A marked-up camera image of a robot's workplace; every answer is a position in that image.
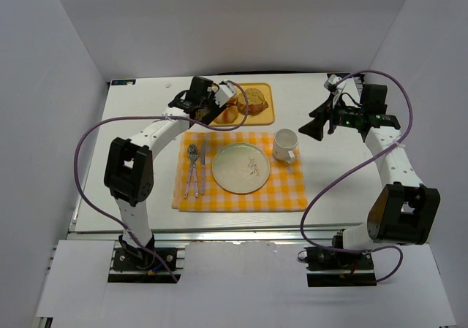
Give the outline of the glazed ring donut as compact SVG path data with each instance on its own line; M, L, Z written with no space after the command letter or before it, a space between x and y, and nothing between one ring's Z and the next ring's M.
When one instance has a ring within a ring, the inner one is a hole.
M238 94L235 94L227 101L227 106L237 105L237 101L238 101Z

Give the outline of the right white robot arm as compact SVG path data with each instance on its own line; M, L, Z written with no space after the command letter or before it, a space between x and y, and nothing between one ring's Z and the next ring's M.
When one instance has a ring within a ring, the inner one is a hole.
M359 102L349 106L336 90L309 115L312 121L299 128L317 141L341 126L356 129L372 154L382 191L366 221L341 230L333 237L331 250L356 253L378 244L422 245L429 238L440 204L437 189L427 187L413 169L401 138L396 116L386 113L385 85L365 85Z

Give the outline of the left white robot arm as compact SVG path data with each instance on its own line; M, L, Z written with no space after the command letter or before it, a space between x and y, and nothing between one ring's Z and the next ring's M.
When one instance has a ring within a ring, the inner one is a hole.
M111 142L104 184L127 226L119 242L136 259L142 261L149 256L144 248L154 250L146 208L154 186L154 158L188 130L193 120L206 125L214 121L236 94L237 89L230 83L216 84L204 77L193 77L189 89L175 96L161 119L130 138L117 137Z

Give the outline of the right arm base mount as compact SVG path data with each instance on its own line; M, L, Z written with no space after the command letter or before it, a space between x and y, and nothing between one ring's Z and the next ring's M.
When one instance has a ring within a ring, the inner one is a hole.
M336 253L320 248L304 249L309 288L376 286L372 257L368 254Z

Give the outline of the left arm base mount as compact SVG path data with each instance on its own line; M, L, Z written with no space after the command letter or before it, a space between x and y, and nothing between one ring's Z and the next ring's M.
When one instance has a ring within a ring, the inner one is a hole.
M182 248L155 248L155 252L165 261L178 280L184 266L184 250ZM108 283L176 283L160 260L147 253L144 260L139 259L125 251L120 245L114 247L107 281Z

